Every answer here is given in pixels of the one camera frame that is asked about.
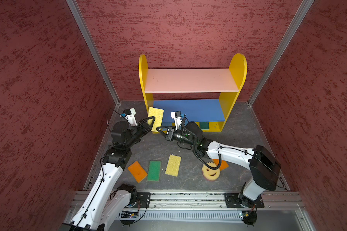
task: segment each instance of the dark red side wall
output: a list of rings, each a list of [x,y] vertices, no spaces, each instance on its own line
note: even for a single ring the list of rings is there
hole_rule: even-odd
[[[139,56],[150,68],[228,68],[245,54],[248,100],[301,0],[78,0],[118,96],[143,100]],[[155,99],[217,98],[218,93]]]
[[[318,230],[347,230],[347,1],[315,0],[254,103]]]
[[[113,104],[66,1],[0,1],[0,230],[58,229]]]

